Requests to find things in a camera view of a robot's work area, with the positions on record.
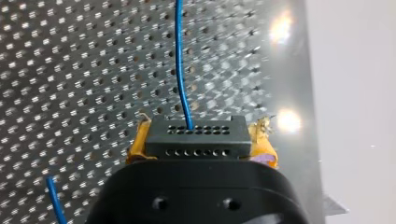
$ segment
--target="perforated metal sheet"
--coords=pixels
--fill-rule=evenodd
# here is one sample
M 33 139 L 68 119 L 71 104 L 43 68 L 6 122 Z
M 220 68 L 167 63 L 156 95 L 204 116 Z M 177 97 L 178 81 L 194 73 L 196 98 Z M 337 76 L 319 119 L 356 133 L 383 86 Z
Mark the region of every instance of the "perforated metal sheet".
M 83 223 L 101 186 L 123 166 L 138 113 L 183 118 L 174 1 L 4 0 L 0 10 L 0 223 L 55 223 L 49 174 L 69 223 Z M 190 0 L 184 11 L 196 119 L 253 121 L 283 105 L 302 106 L 310 126 L 304 134 L 315 133 L 302 2 Z M 271 22 L 285 13 L 293 16 L 291 38 L 274 42 Z M 284 159 L 282 169 L 313 223 L 321 223 L 318 153 L 309 136 L 293 143 L 307 158 Z M 274 137 L 281 160 L 296 156 L 282 147 L 288 141 Z M 295 174 L 298 167 L 309 171 Z M 306 175 L 310 187 L 298 183 Z

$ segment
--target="white surface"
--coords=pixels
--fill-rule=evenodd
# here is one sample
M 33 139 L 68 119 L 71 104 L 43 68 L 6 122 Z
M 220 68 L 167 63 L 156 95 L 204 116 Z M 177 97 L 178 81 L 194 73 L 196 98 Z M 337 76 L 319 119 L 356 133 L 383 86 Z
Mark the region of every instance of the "white surface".
M 306 4 L 327 222 L 396 223 L 396 1 Z

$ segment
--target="insulated wire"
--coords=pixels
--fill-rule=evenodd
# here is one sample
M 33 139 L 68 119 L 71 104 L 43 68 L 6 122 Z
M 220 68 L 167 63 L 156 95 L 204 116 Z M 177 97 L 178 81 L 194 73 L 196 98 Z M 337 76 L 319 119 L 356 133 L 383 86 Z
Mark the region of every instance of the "insulated wire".
M 193 122 L 189 102 L 187 101 L 186 90 L 184 88 L 183 80 L 183 25 L 182 25 L 182 9 L 183 0 L 176 0 L 176 13 L 175 13 L 175 34 L 176 34 L 176 77 L 178 93 L 180 95 L 181 105 L 183 107 L 184 117 L 186 119 L 187 129 L 193 129 Z
M 49 197 L 52 202 L 53 211 L 59 224 L 67 224 L 64 213 L 62 212 L 61 203 L 59 202 L 58 195 L 56 193 L 55 183 L 53 182 L 52 176 L 46 178 L 47 187 L 49 188 Z

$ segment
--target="black device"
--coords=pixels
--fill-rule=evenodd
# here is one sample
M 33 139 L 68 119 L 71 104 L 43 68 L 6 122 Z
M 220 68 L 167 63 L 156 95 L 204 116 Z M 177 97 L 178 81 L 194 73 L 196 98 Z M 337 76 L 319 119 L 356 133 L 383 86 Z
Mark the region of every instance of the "black device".
M 87 224 L 308 223 L 285 176 L 242 160 L 249 147 L 243 117 L 198 122 L 191 133 L 183 127 L 181 120 L 152 121 L 146 151 L 158 160 L 136 156 L 111 176 Z M 233 133 L 233 144 L 224 141 Z

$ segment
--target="screw hole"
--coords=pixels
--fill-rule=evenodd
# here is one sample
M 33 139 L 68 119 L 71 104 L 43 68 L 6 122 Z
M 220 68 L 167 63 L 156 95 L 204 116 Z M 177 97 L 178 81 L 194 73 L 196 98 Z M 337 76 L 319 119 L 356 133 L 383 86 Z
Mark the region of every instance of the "screw hole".
M 204 151 L 204 155 L 205 156 L 209 156 L 209 155 L 211 155 L 212 154 L 212 151 L 211 150 L 205 150 Z
M 222 152 L 222 155 L 223 155 L 223 156 L 229 156 L 229 155 L 230 155 L 230 150 L 225 149 L 225 150 Z
M 201 156 L 202 155 L 202 151 L 197 149 L 197 150 L 194 151 L 194 155 L 195 156 Z
M 181 156 L 182 153 L 183 153 L 183 151 L 181 149 L 178 149 L 178 150 L 176 150 L 175 155 Z
M 228 210 L 236 211 L 241 208 L 241 203 L 234 199 L 225 199 L 223 201 L 223 206 Z
M 214 155 L 214 156 L 219 156 L 220 153 L 221 153 L 221 152 L 220 152 L 220 150 L 218 150 L 218 149 L 216 149 L 216 150 L 213 151 L 213 155 Z
M 172 150 L 172 149 L 167 149 L 167 150 L 165 151 L 166 156 L 172 156 L 172 155 L 174 155 L 174 153 L 175 153 L 175 151 Z
M 152 207 L 156 210 L 165 210 L 168 205 L 168 201 L 163 197 L 154 199 L 154 202 L 152 203 Z

